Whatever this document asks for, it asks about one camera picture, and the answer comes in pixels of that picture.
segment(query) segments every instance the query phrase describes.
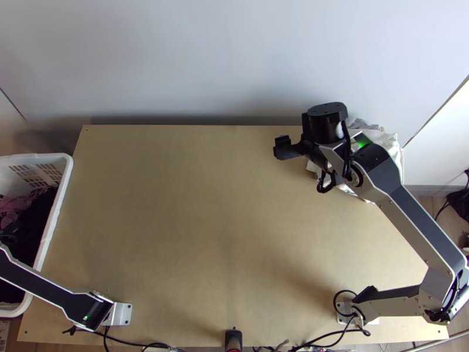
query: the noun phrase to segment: laundry basket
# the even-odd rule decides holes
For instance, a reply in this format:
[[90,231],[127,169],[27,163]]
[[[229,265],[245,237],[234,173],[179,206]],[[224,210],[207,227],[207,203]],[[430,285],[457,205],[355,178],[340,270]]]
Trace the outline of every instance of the laundry basket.
[[[63,197],[72,173],[73,159],[64,153],[18,154],[0,157],[0,194],[17,197],[28,195],[34,189],[57,187],[33,268],[41,270],[57,224]],[[0,317],[16,317],[29,306],[32,295],[25,294],[21,303],[1,303]]]

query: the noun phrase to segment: table surface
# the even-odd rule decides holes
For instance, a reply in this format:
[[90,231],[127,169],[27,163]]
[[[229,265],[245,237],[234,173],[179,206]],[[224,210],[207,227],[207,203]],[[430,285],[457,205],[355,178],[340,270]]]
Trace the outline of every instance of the table surface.
[[[174,346],[300,344],[340,330],[332,297],[420,283],[426,266],[380,210],[316,192],[306,159],[277,161],[274,137],[297,126],[84,126],[43,273],[134,305],[110,335]],[[56,307],[33,299],[18,339],[67,336]],[[435,340],[445,327],[383,317],[343,344]]]

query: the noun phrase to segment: floor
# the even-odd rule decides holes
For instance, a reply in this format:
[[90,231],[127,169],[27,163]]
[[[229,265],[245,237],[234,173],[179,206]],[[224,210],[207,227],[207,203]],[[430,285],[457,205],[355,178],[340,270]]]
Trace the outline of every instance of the floor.
[[[435,215],[438,209],[442,206],[445,198],[419,198],[423,207],[431,214]],[[455,243],[460,243],[462,231],[469,232],[469,224],[461,219],[456,212],[448,207],[441,213],[439,217],[440,226],[452,238]],[[11,321],[9,339],[5,352],[102,352],[102,346],[75,346],[75,345],[60,345],[60,344],[43,344],[43,343],[22,343],[16,341],[16,336],[19,330],[19,319]],[[463,310],[448,326],[450,335],[454,335],[460,331],[469,329],[469,309]],[[426,343],[425,341],[415,343],[420,346]],[[428,348],[428,352],[456,352],[465,351],[469,346],[469,336],[460,339],[449,341],[445,344]],[[392,344],[368,344],[357,346],[336,346],[335,351],[339,350],[356,350],[357,352],[401,352],[413,348],[413,343],[392,343]],[[140,351],[139,347],[114,347],[111,351],[116,352],[137,352]],[[187,348],[187,352],[223,352],[222,348]]]

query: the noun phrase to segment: white wall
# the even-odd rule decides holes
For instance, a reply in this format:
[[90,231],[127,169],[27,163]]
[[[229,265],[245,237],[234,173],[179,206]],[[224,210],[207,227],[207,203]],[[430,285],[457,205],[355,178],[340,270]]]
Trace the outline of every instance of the white wall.
[[469,81],[405,148],[408,185],[465,186],[469,168]]
[[27,129],[28,122],[0,91],[0,155],[27,153],[19,141],[19,135]]
[[468,13],[467,0],[2,0],[0,86],[29,121],[299,122],[339,100],[404,144],[469,72]]

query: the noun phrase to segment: wire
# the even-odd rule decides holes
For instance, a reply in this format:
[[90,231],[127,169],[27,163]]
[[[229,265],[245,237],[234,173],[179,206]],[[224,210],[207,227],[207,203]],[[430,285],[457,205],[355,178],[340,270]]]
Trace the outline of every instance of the wire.
[[128,345],[128,346],[143,347],[143,349],[142,349],[143,351],[145,351],[149,347],[156,347],[156,348],[167,348],[168,350],[172,350],[172,351],[176,351],[176,352],[185,352],[181,348],[171,347],[170,345],[167,345],[167,344],[162,343],[162,342],[152,342],[152,343],[148,343],[148,344],[129,342],[129,341],[118,339],[118,338],[113,337],[113,336],[109,336],[107,334],[106,330],[104,330],[104,333],[101,333],[99,331],[88,331],[88,330],[78,329],[75,325],[72,326],[71,328],[69,328],[68,330],[63,331],[62,334],[69,333],[72,336],[75,332],[77,332],[77,333],[82,333],[82,332],[91,333],[91,334],[101,336],[102,338],[105,338],[106,340],[115,341],[115,342],[118,342],[120,344],[125,344],[125,345]]
[[283,346],[285,346],[287,343],[289,343],[290,340],[286,339],[285,341],[279,343],[277,347],[274,349],[274,352],[278,352]]
[[342,177],[351,181],[352,177],[350,175],[350,170],[352,169],[352,141],[350,139],[350,134],[348,133],[347,124],[344,121],[341,122],[342,131],[345,136],[345,148],[344,148],[344,168],[342,169]]
[[339,312],[339,310],[337,309],[337,297],[339,297],[339,295],[345,293],[345,292],[349,292],[349,293],[352,293],[353,295],[356,296],[356,293],[353,292],[353,291],[350,291],[350,290],[341,290],[339,292],[337,292],[334,296],[334,298],[332,299],[332,303],[334,304],[334,310],[339,313],[341,316],[344,316],[344,317],[352,317],[352,316],[355,316],[356,314],[355,313],[351,313],[351,314],[345,314],[345,313],[342,313],[342,312]]
[[[316,339],[313,339],[311,341],[308,341],[300,346],[296,346],[296,347],[293,347],[289,352],[296,352],[302,348],[305,348],[305,347],[319,347],[319,348],[328,348],[328,347],[332,347],[332,346],[335,346],[337,345],[341,340],[342,338],[344,337],[345,333],[353,333],[353,332],[361,332],[363,333],[363,335],[365,336],[371,336],[371,333],[368,331],[368,330],[365,330],[363,329],[362,327],[358,327],[358,329],[350,329],[348,330],[348,327],[350,326],[350,324],[352,323],[352,321],[354,320],[354,317],[358,317],[358,314],[356,313],[351,313],[351,314],[345,314],[345,313],[342,313],[342,312],[339,312],[339,310],[337,309],[337,298],[345,293],[345,292],[348,292],[348,293],[352,293],[353,295],[356,296],[356,293],[351,291],[351,290],[340,290],[339,292],[337,292],[332,300],[333,304],[334,304],[334,310],[340,314],[341,316],[344,316],[344,317],[350,317],[350,320],[347,322],[347,324],[345,325],[345,328],[343,330],[339,330],[339,331],[333,331],[332,333],[328,333],[328,334],[325,334],[325,335],[322,335],[322,336],[319,336],[317,337]],[[325,339],[326,337],[329,337],[329,336],[333,336],[333,335],[338,335],[340,334],[339,338],[332,344],[329,344],[329,345],[316,345],[314,344],[315,342],[317,341],[320,341],[322,339]]]
[[109,352],[109,348],[107,348],[107,343],[106,343],[106,338],[107,338],[107,333],[109,332],[109,326],[106,326],[106,328],[104,329],[104,336],[103,336],[103,344],[104,344],[104,349],[106,350],[106,352]]
[[[361,332],[363,333],[363,335],[365,336],[371,336],[371,333],[368,331],[368,330],[365,330],[361,327],[359,327],[358,329],[350,329],[350,330],[347,330],[348,327],[350,326],[350,324],[352,323],[353,319],[350,319],[347,323],[347,325],[345,326],[345,328],[343,330],[339,330],[339,331],[333,331],[332,333],[328,333],[328,334],[325,334],[325,335],[322,335],[322,336],[319,336],[317,337],[316,339],[314,340],[311,340],[311,341],[308,341],[300,346],[296,346],[296,347],[293,347],[290,352],[296,352],[302,348],[305,348],[305,347],[319,347],[319,348],[328,348],[328,347],[333,347],[335,345],[337,345],[341,340],[342,338],[344,337],[345,333],[353,333],[353,332]],[[319,341],[319,340],[322,340],[322,339],[325,339],[326,337],[329,337],[329,336],[333,336],[333,335],[337,335],[337,334],[340,334],[339,338],[334,342],[334,343],[331,343],[329,345],[316,345],[314,344],[315,342]]]

